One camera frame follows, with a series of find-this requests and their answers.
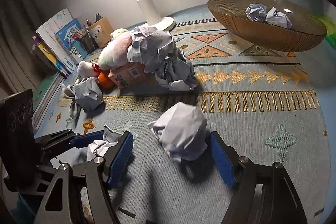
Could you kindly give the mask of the grid paper ball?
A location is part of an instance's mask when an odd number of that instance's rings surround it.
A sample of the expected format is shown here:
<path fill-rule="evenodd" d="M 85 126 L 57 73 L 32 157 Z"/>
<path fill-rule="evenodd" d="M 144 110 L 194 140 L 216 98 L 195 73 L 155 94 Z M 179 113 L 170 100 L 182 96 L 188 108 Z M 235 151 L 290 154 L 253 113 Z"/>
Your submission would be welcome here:
<path fill-rule="evenodd" d="M 97 78 L 88 77 L 74 85 L 75 101 L 85 113 L 96 110 L 103 101 L 102 92 L 97 84 Z"/>

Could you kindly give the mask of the orange tangerine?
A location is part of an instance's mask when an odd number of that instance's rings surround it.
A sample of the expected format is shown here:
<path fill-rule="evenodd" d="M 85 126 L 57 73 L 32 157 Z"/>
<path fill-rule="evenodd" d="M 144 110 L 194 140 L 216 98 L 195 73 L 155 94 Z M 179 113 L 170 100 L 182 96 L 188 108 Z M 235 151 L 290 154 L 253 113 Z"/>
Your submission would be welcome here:
<path fill-rule="evenodd" d="M 101 71 L 98 76 L 98 84 L 104 89 L 110 89 L 115 86 L 114 82 L 109 78 L 110 70 Z"/>

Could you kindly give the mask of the white cat plush toy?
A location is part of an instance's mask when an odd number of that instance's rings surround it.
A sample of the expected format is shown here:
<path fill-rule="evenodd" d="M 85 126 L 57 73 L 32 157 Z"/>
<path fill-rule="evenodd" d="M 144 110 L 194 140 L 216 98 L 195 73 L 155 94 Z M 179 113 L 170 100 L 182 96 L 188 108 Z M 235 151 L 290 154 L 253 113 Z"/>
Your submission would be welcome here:
<path fill-rule="evenodd" d="M 101 69 L 96 63 L 89 63 L 86 61 L 81 61 L 77 68 L 77 79 L 76 83 L 80 83 L 83 79 L 88 77 L 98 77 Z"/>

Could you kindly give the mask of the pink house shaped box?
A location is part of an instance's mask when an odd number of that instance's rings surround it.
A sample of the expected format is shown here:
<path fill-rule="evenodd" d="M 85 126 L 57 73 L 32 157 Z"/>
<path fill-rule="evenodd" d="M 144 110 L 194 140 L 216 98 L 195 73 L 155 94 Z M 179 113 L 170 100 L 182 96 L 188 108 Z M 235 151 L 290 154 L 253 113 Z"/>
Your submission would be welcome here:
<path fill-rule="evenodd" d="M 144 64 L 131 62 L 116 69 L 111 68 L 108 77 L 119 89 L 124 89 L 149 80 L 153 73 L 145 72 Z"/>

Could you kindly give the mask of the tricolor dango plush skewer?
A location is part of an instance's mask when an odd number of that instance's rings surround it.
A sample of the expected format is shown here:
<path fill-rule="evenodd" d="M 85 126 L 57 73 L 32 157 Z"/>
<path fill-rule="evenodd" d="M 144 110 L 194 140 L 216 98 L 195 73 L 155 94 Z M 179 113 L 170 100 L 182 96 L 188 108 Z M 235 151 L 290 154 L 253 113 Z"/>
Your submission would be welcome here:
<path fill-rule="evenodd" d="M 98 58 L 98 65 L 102 71 L 119 68 L 127 63 L 127 49 L 131 45 L 130 32 L 119 34 L 102 50 Z"/>

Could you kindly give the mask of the small tricolor plush balls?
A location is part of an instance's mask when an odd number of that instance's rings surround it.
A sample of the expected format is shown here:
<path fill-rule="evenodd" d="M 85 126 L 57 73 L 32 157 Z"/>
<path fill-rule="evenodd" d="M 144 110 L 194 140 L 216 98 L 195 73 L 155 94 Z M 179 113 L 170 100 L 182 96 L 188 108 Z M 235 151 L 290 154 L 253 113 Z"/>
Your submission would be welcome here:
<path fill-rule="evenodd" d="M 129 32 L 129 30 L 124 29 L 124 28 L 119 28 L 119 29 L 114 30 L 110 34 L 111 40 L 116 39 L 118 36 L 120 36 L 121 34 L 126 33 L 126 32 Z"/>

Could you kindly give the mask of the large paper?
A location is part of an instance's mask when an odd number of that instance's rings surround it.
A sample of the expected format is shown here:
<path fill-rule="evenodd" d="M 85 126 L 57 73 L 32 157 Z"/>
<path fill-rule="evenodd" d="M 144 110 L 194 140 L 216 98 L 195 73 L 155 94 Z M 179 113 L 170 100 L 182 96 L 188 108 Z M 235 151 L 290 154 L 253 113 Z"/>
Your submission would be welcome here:
<path fill-rule="evenodd" d="M 188 92 L 197 87 L 192 62 L 168 31 L 138 26 L 130 36 L 127 60 L 143 64 L 144 72 L 153 73 L 161 87 L 174 92 Z"/>

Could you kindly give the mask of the small paper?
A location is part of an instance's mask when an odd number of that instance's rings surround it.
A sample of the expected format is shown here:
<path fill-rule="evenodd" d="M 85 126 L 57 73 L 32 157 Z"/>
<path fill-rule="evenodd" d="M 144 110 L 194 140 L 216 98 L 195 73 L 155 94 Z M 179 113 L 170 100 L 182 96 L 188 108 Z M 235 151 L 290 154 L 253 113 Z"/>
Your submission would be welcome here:
<path fill-rule="evenodd" d="M 245 10 L 245 14 L 249 20 L 263 23 L 266 20 L 266 6 L 261 3 L 251 3 Z"/>

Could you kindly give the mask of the green flat book stack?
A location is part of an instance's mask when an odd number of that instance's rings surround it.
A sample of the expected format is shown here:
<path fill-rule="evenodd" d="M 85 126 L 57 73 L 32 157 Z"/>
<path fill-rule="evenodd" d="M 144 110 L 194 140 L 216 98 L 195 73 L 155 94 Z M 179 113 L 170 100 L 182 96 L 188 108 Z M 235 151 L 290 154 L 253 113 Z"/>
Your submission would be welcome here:
<path fill-rule="evenodd" d="M 32 125 L 34 134 L 39 130 L 47 109 L 63 82 L 64 76 L 57 72 L 44 78 L 37 90 L 33 92 Z"/>

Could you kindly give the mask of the yellow purple book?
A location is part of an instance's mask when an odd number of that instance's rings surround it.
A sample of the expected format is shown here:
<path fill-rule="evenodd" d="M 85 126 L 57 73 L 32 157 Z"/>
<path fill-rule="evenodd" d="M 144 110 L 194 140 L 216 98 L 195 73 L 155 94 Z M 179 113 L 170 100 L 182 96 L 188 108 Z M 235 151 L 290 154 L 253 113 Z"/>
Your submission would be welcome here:
<path fill-rule="evenodd" d="M 45 42 L 39 37 L 39 35 L 33 35 L 32 37 L 35 45 L 41 50 L 41 52 L 49 59 L 49 61 L 59 70 L 59 72 L 67 78 L 69 76 L 69 71 L 64 67 L 64 65 L 57 59 Z"/>

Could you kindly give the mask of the black mesh pen cup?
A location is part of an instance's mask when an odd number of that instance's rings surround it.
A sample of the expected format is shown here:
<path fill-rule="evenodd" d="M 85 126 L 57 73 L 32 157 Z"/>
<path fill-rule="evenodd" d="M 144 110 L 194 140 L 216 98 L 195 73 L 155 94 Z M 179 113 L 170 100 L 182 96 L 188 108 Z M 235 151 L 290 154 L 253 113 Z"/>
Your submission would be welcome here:
<path fill-rule="evenodd" d="M 87 53 L 92 53 L 98 49 L 98 45 L 90 33 L 87 33 L 84 36 L 78 38 L 78 41 L 81 43 L 82 48 Z"/>

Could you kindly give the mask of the blue cover workbook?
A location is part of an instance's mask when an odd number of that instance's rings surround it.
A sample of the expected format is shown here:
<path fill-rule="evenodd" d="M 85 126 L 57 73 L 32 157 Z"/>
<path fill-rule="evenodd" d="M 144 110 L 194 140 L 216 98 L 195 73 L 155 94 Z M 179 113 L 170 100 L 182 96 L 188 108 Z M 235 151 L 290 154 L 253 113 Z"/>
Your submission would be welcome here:
<path fill-rule="evenodd" d="M 68 52 L 75 64 L 83 61 L 88 55 L 78 41 L 82 36 L 84 33 L 77 18 L 72 19 L 55 34 L 56 40 Z"/>

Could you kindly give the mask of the wooden pen holder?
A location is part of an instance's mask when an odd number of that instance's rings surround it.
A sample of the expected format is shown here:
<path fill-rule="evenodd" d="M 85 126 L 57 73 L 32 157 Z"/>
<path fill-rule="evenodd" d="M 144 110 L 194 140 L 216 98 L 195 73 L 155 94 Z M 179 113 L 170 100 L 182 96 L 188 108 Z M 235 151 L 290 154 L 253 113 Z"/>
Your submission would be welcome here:
<path fill-rule="evenodd" d="M 89 26 L 87 30 L 99 48 L 104 48 L 110 42 L 110 34 L 113 32 L 113 28 L 106 17 L 102 17 L 100 20 Z"/>

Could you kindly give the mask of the white desk lamp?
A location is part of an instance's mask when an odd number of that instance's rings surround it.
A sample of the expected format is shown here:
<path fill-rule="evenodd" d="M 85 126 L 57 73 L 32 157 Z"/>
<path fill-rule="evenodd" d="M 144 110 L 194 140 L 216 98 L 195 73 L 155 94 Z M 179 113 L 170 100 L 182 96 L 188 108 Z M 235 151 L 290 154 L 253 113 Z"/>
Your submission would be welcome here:
<path fill-rule="evenodd" d="M 172 17 L 161 17 L 153 0 L 137 0 L 146 23 L 144 27 L 155 27 L 157 30 L 170 31 L 175 26 L 175 20 Z"/>

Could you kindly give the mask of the green tissue pack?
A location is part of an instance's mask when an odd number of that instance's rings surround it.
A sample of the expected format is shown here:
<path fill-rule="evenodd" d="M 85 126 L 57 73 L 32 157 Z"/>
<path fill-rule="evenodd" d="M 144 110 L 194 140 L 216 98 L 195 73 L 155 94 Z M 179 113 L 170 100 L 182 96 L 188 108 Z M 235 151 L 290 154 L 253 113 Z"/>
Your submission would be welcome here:
<path fill-rule="evenodd" d="M 317 15 L 317 18 L 325 25 L 327 34 L 325 39 L 329 42 L 329 44 L 335 48 L 336 46 L 336 25 L 335 22 L 328 16 L 325 15 Z"/>

